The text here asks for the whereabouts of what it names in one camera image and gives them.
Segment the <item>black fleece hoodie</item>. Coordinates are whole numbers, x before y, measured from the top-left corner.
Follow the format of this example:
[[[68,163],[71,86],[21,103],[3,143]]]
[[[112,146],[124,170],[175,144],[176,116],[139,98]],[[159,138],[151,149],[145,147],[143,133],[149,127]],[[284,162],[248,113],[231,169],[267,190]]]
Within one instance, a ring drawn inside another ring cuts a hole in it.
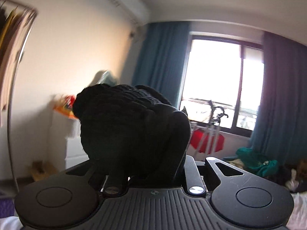
[[[73,114],[90,160],[133,187],[176,187],[182,181],[191,124],[156,90],[98,84],[76,97]]]

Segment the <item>metal clothes rack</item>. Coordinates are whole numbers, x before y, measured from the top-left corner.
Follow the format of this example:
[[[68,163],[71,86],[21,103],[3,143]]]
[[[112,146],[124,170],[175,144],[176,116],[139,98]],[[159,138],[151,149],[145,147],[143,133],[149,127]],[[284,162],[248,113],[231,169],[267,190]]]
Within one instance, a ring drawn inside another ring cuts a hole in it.
[[[16,0],[1,0],[1,5],[4,4],[8,4],[11,11],[1,30],[1,111],[7,113],[6,139],[10,170],[14,189],[19,192],[12,153],[12,104],[18,69],[38,11]]]

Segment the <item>yellow fuzzy garment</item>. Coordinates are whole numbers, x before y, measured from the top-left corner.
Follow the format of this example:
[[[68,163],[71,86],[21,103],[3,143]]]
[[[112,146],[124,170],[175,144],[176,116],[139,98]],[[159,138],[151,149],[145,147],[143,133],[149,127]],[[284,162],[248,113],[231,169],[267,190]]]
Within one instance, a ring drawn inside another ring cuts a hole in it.
[[[230,161],[228,161],[228,163],[229,164],[231,164],[231,165],[233,165],[233,166],[235,166],[235,167],[237,167],[237,168],[240,168],[240,169],[242,169],[242,170],[245,170],[246,169],[246,167],[245,167],[245,164],[242,162],[242,160],[241,159],[235,159],[235,160],[230,160]]]

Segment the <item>green sweatshirt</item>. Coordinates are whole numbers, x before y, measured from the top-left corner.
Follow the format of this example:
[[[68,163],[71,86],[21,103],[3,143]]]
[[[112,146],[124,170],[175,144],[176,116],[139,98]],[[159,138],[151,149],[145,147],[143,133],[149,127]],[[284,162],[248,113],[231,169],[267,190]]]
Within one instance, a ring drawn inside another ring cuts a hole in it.
[[[277,174],[279,163],[277,160],[255,152],[253,149],[242,147],[236,151],[236,155],[243,162],[245,168],[260,177],[269,177]]]

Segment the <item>brown cardboard box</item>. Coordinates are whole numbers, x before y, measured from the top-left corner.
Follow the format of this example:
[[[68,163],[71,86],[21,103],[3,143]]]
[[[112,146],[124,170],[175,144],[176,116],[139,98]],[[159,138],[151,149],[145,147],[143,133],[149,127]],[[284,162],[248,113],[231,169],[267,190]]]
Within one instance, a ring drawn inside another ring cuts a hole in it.
[[[32,165],[29,166],[29,172],[32,179],[37,182],[57,174],[58,170],[50,162],[43,162],[40,160],[34,161]]]

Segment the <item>orange tray with toys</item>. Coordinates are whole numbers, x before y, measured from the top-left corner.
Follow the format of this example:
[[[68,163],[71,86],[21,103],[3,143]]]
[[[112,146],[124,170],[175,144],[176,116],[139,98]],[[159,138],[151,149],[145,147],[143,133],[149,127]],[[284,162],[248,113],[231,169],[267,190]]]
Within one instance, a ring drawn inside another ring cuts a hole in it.
[[[66,95],[66,94],[56,95],[54,97],[53,110],[64,115],[69,119],[76,119],[72,111],[75,99],[76,99],[75,95]]]

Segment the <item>white garment on chair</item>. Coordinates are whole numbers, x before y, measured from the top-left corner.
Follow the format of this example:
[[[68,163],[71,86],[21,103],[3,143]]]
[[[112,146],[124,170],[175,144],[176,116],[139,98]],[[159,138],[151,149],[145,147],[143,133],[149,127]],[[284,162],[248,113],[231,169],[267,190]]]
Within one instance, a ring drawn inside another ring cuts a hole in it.
[[[285,183],[286,188],[291,192],[298,193],[301,184],[301,181],[297,180],[297,171],[295,169],[291,169],[291,178]]]

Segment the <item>right teal curtain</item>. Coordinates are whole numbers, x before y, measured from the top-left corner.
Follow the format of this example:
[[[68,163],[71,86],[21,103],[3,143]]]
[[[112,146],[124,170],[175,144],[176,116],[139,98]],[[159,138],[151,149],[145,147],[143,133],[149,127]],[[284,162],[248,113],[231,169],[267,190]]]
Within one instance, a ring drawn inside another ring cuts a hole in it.
[[[265,32],[264,78],[249,146],[280,164],[306,158],[306,46]]]

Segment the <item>teal curtain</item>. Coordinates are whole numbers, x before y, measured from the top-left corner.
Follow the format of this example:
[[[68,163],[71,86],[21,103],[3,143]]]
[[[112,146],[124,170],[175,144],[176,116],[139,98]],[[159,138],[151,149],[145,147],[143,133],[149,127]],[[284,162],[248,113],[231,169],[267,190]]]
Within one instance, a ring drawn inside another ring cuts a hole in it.
[[[264,78],[249,146],[280,164],[306,158],[306,46],[265,32]]]
[[[177,107],[189,32],[188,21],[149,24],[132,85],[149,86]]]

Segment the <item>brown paper bag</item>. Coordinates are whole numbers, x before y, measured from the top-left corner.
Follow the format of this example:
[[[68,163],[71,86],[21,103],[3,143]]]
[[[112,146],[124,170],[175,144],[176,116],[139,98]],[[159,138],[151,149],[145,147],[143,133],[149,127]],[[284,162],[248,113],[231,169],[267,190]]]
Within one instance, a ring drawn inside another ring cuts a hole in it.
[[[302,159],[297,166],[297,180],[305,181],[307,178],[307,160]]]

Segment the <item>pastel tie-dye bed sheet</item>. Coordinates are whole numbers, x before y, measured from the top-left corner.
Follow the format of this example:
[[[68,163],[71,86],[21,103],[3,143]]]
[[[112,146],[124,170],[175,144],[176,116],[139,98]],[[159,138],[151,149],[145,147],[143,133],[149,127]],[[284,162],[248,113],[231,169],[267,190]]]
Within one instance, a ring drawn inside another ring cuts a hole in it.
[[[287,223],[288,229],[306,229],[306,192],[291,194],[294,210]],[[23,229],[19,218],[10,216],[1,218],[1,229]]]

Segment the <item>ornate vanity mirror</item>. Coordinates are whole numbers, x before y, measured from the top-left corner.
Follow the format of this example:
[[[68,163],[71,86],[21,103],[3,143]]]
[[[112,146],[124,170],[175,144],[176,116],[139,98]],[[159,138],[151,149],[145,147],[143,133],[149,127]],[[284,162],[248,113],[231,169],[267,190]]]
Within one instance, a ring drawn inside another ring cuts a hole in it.
[[[118,85],[118,80],[112,75],[109,70],[98,71],[89,86],[97,84],[107,84],[110,86]]]

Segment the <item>left teal curtain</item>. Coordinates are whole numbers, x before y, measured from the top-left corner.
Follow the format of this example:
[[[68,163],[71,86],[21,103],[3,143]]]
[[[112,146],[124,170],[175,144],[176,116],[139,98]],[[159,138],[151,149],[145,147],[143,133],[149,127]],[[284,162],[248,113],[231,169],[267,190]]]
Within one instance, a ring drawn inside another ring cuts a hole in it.
[[[149,86],[177,107],[189,32],[188,21],[149,24],[132,85]]]

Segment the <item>white air conditioner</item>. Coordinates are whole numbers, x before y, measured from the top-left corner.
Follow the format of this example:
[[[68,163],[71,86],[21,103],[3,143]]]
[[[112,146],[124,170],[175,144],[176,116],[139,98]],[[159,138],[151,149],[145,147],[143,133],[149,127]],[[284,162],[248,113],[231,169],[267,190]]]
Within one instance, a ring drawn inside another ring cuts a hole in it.
[[[150,12],[142,0],[109,0],[115,7],[120,7],[132,24],[144,26],[149,23]]]

